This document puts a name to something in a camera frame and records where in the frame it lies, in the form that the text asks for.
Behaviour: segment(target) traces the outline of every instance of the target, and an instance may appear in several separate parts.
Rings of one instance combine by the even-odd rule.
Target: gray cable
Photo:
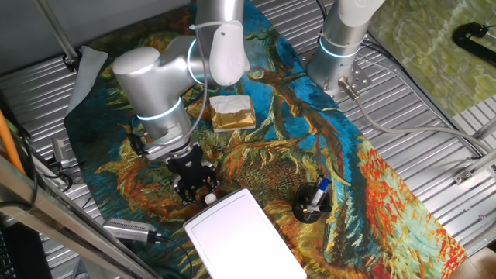
[[[189,129],[189,131],[184,135],[184,137],[188,137],[193,133],[193,130],[195,130],[196,126],[200,123],[200,120],[202,120],[203,112],[205,111],[205,106],[207,105],[207,95],[208,95],[208,76],[207,76],[207,67],[205,65],[205,55],[203,54],[203,49],[202,49],[202,41],[200,40],[200,30],[196,30],[196,40],[198,41],[198,48],[200,49],[200,57],[201,57],[201,63],[203,64],[203,79],[204,79],[204,84],[203,84],[203,104],[201,104],[201,111],[200,114],[198,115],[198,118],[195,121],[195,124]]]
[[[200,114],[198,115],[198,118],[196,119],[195,124],[193,124],[193,126],[191,126],[191,128],[188,130],[188,132],[185,133],[183,136],[179,136],[179,137],[173,138],[173,139],[169,140],[166,143],[160,143],[160,144],[148,143],[151,146],[168,146],[168,145],[170,145],[172,143],[178,142],[179,140],[188,138],[193,133],[193,131],[195,130],[196,126],[198,126],[198,124],[202,120],[201,117],[203,115],[203,112],[205,111],[205,106],[207,105],[208,76],[207,76],[207,67],[205,65],[205,55],[203,54],[202,42],[200,40],[200,32],[199,32],[198,29],[196,30],[196,41],[198,42],[198,48],[200,49],[200,56],[201,56],[201,63],[203,64],[203,77],[204,77],[204,84],[203,84],[203,89],[204,89],[204,91],[203,91],[203,104],[201,105]]]
[[[364,57],[358,57],[358,56],[357,56],[356,58],[357,58],[358,60],[360,60],[360,61],[364,62],[364,63],[367,63],[367,64],[370,64],[370,65],[372,65],[372,66],[376,66],[376,67],[382,68],[382,69],[384,69],[384,70],[386,70],[386,71],[390,72],[391,74],[395,75],[397,78],[399,78],[401,81],[403,81],[403,83],[404,83],[404,84],[408,87],[408,89],[410,89],[410,91],[411,91],[411,92],[413,92],[413,93],[417,96],[417,98],[418,98],[418,99],[419,99],[419,100],[420,100],[420,101],[421,101],[421,102],[422,102],[422,103],[423,103],[423,104],[424,104],[424,105],[425,105],[425,106],[426,106],[426,107],[427,107],[427,108],[428,108],[428,109],[429,109],[429,110],[430,110],[430,111],[431,111],[431,112],[432,112],[435,116],[437,116],[439,119],[441,119],[441,120],[443,121],[443,123],[449,127],[449,128],[445,128],[445,129],[449,129],[449,130],[452,130],[452,131],[457,131],[457,132],[458,132],[458,130],[454,129],[454,128],[453,128],[453,127],[452,127],[452,126],[451,126],[451,125],[450,125],[447,121],[445,121],[445,120],[443,119],[443,117],[441,117],[441,116],[440,116],[437,112],[435,112],[435,111],[434,111],[434,110],[433,110],[433,109],[432,109],[432,108],[431,108],[431,107],[430,107],[430,106],[429,106],[429,105],[428,105],[428,104],[427,104],[427,103],[426,103],[426,102],[422,99],[422,97],[420,97],[420,96],[417,94],[417,92],[416,92],[415,90],[413,90],[413,88],[412,88],[412,87],[408,84],[408,82],[406,82],[406,80],[405,80],[403,77],[401,77],[398,73],[395,73],[395,72],[394,72],[392,69],[390,69],[389,67],[386,67],[386,66],[382,65],[381,63],[379,63],[380,61],[370,62],[370,60],[371,60],[371,59],[370,59],[370,58],[368,58],[368,57],[367,57],[367,58],[368,58],[368,60],[364,60],[364,59],[363,59]],[[482,142],[481,142],[480,140],[478,140],[478,139],[476,139],[476,141],[477,141],[477,142],[475,142],[475,141],[473,141],[473,140],[471,140],[471,139],[467,138],[467,136],[469,136],[469,137],[471,137],[471,138],[474,138],[474,137],[472,137],[472,136],[470,136],[470,135],[467,135],[466,133],[463,133],[463,132],[460,132],[460,133],[462,133],[463,135],[465,135],[465,136],[463,136],[463,138],[464,138],[465,140],[468,140],[468,143],[469,143],[469,144],[473,144],[473,143],[477,143],[477,142],[482,143]]]
[[[444,128],[444,127],[418,127],[418,128],[411,128],[411,129],[391,129],[391,128],[387,128],[387,127],[381,126],[379,123],[375,122],[370,117],[370,115],[365,110],[365,108],[362,105],[362,102],[360,101],[359,98],[356,99],[355,102],[356,102],[356,105],[358,105],[358,108],[362,112],[363,116],[365,116],[365,118],[370,122],[370,124],[374,128],[379,129],[379,130],[381,130],[383,132],[386,132],[386,133],[420,133],[420,132],[425,132],[425,131],[445,132],[445,133],[453,134],[455,136],[461,136],[464,139],[467,139],[467,140],[471,141],[472,143],[477,144],[478,146],[480,146],[487,153],[490,153],[492,151],[491,148],[489,148],[487,145],[485,145],[484,143],[482,143],[480,140],[474,138],[473,136],[469,136],[466,133],[462,133],[462,132],[460,132],[458,130],[455,130],[455,129]]]

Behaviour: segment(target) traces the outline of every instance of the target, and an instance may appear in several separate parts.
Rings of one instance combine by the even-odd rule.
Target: blue pen
[[[329,179],[323,178],[322,182],[319,185],[319,189],[317,189],[317,192],[313,196],[312,202],[310,203],[311,205],[320,205],[320,203],[324,199],[324,196],[326,195],[327,186],[329,186]]]

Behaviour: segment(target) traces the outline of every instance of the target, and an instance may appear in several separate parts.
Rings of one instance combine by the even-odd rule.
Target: colorful tablecloth
[[[96,40],[108,53],[88,97],[65,119],[72,148],[105,218],[149,222],[191,252],[196,278],[207,278],[182,224],[200,205],[184,206],[173,192],[175,175],[163,162],[139,158],[127,140],[133,109],[112,74],[112,63],[137,47],[164,50],[191,34],[196,6],[169,12]],[[249,95],[257,114],[252,130],[214,133],[210,111],[194,135],[216,167],[227,193],[248,188],[310,278],[447,278],[463,262],[463,248],[410,192],[369,141],[303,71],[288,42],[249,2],[244,16],[252,68],[230,88],[209,95]],[[183,104],[192,119],[202,87]],[[298,187],[324,174],[332,181],[332,211],[305,225],[291,212]],[[136,244],[134,251],[167,277],[187,273],[173,246]]]

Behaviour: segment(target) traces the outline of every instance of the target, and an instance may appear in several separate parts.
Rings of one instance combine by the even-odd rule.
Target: metal grating
[[[322,15],[315,1],[252,0],[252,3],[289,41],[303,62],[312,57],[322,27]],[[332,0],[324,0],[324,3],[329,10]],[[391,65],[385,57],[366,48],[359,55]],[[444,126],[443,121],[429,109],[429,106],[435,107],[429,98],[411,91],[386,70],[364,62],[360,65],[372,81],[371,87],[362,91],[360,97],[379,123],[388,127]],[[60,138],[66,144],[71,162],[76,164],[63,124],[74,80],[75,73],[67,70],[59,57],[0,77],[0,89],[5,92],[19,121],[32,133],[33,147],[37,152],[45,158],[51,157],[50,139]],[[411,82],[409,84],[419,92]],[[371,129],[345,95],[338,94],[334,99],[427,209],[470,254],[496,238],[492,227],[496,220],[496,181],[489,172],[483,171],[460,185],[454,182],[453,176],[474,162],[471,159],[473,154],[456,137],[433,132],[414,135],[382,133]],[[79,169],[74,168],[71,173],[77,177]],[[82,183],[75,184],[67,195],[80,206],[90,197],[88,188]],[[103,223],[93,201],[88,202],[84,210]],[[70,277],[78,261],[77,255],[44,236],[42,240],[53,278]]]
[[[465,132],[472,135],[494,117],[496,117],[496,97],[491,97],[456,115],[454,119],[462,126]],[[493,149],[496,148],[496,132],[485,137],[483,142]]]

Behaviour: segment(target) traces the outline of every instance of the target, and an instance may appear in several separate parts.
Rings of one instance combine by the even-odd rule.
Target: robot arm
[[[338,0],[324,22],[319,48],[307,66],[308,76],[329,95],[347,79],[370,19],[384,0]]]
[[[145,145],[144,156],[164,159],[169,170],[179,174],[174,190],[185,204],[195,200],[197,189],[213,190],[217,180],[213,166],[202,161],[198,141],[190,137],[180,94],[193,84],[235,84],[250,68],[243,46],[243,10],[243,0],[198,0],[193,26],[197,37],[179,36],[163,53],[152,47],[131,50],[113,66],[153,141]]]

